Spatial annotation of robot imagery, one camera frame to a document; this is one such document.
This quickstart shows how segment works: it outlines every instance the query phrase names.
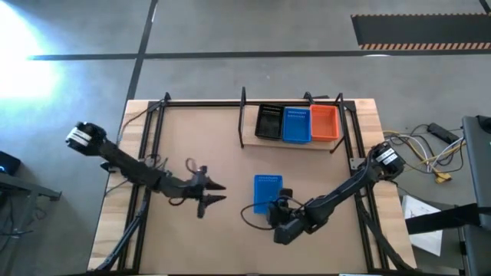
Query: wooden table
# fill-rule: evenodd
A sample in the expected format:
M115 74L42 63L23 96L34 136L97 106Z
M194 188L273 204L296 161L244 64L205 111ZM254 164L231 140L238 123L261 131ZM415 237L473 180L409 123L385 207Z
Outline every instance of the wooden table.
M382 142L384 136L382 133L381 123L378 117L377 108L375 101L373 99L358 99L354 100L358 112L358 121L361 128L361 135L363 138L365 152ZM137 114L145 110L148 106L148 100L130 100L128 101L127 109L124 114L124 123L134 118ZM137 157L138 150L140 148L140 141L143 132L143 125L145 121L145 116L142 116L134 121L132 121L123 134L123 139L120 143L120 148L130 154L133 157ZM350 132L352 132L351 124L348 124ZM150 128L149 135L149 145L147 150L150 151L151 144L153 142L153 127ZM165 136L166 132L163 130L161 136ZM356 152L356 143L354 142L354 134L351 134L353 151ZM121 175L114 174L109 178L107 187L117 185L124 179ZM96 268L110 253L114 248L117 241L120 239L124 231L124 223L127 215L127 208L130 198L131 185L123 185L119 189L115 189L109 196L104 200L104 204L101 211L101 216L99 224L97 227L97 233L94 239L94 246L92 248L91 259L88 265L89 269ZM416 267L416 262L414 260L413 250L410 245L409 236L407 234L407 229L402 213L402 209L399 202L399 197L397 194L397 188L389 182L379 182L374 187L374 195L377 202L377 210L381 222L381 227L384 235L388 241L392 244L396 252L412 267ZM195 218L194 213L189 214L191 219ZM371 248L374 256L375 267L380 267L380 262L377 255L377 246L373 236L371 237ZM133 257L133 250L129 250L129 258L127 265L131 265L131 260ZM161 271L143 271L146 273L162 273ZM339 272L361 272L361 271L339 271Z

